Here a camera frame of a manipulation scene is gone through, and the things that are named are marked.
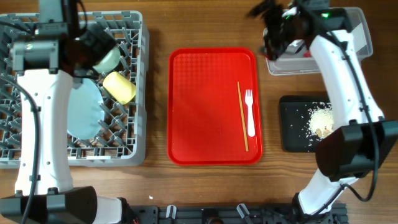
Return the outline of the green plastic bowl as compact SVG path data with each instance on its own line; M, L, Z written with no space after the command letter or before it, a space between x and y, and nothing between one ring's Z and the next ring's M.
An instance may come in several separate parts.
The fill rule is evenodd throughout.
M118 47L114 47L106 54L106 56L100 62L94 65L93 68L98 73L110 72L118 66L120 56L121 53Z

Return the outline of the light blue plate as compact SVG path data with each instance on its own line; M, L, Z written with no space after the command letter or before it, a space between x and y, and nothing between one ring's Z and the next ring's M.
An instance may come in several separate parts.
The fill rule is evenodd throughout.
M78 139L91 139L101 130L100 121L105 112L100 107L103 97L96 84L82 79L78 88L72 88L68 103L67 131Z

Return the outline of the yellow plastic cup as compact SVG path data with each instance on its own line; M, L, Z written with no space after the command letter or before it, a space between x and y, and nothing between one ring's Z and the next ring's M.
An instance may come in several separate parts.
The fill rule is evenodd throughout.
M119 72L111 72L103 80L104 88L122 105L136 95L136 86Z

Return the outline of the white plastic fork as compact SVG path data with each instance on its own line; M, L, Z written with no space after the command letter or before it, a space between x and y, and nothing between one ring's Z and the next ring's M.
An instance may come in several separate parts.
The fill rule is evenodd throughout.
M248 136L254 137L256 134L255 125L254 125L254 115L252 110L254 99L252 95L252 90L250 89L247 89L245 92L245 103L248 108L248 126L247 126Z

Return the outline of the rice and peanut scraps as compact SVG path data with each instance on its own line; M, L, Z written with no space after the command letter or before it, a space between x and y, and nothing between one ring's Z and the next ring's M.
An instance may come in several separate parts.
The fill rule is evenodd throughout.
M325 139L334 131L334 119L331 103L313 102L308 109L309 119L306 123L307 137Z

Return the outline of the wooden chopstick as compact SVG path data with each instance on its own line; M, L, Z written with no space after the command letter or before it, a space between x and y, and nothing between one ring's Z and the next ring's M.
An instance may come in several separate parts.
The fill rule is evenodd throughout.
M240 114L241 114L241 122L242 122L242 127L243 127L244 146L245 146L245 151L249 152L248 139L247 139L247 134L246 134L246 123L245 123L245 119L244 119L243 101L242 101L241 88L240 88L239 82L237 82L237 88L238 88L238 99L239 99L239 108L240 108Z

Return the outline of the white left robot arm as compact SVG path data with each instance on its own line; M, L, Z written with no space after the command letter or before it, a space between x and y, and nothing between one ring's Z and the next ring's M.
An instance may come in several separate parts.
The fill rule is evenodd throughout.
M75 70L89 70L115 47L101 27L79 19L81 1L41 1L39 21L10 49L21 96L21 164L1 215L17 223L138 223L124 198L74 187L67 158L67 113Z

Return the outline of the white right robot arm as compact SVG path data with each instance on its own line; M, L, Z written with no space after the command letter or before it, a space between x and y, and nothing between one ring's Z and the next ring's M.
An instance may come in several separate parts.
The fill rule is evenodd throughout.
M332 106L334 131L319 142L317 171L294 198L296 219L306 223L329 213L333 202L368 174L375 190L379 168L397 141L397 121L387 120L374 101L345 9L314 9L306 1L292 1L284 9L275 1L263 1L249 15L264 20L263 52L269 60L277 60L293 41L304 41Z

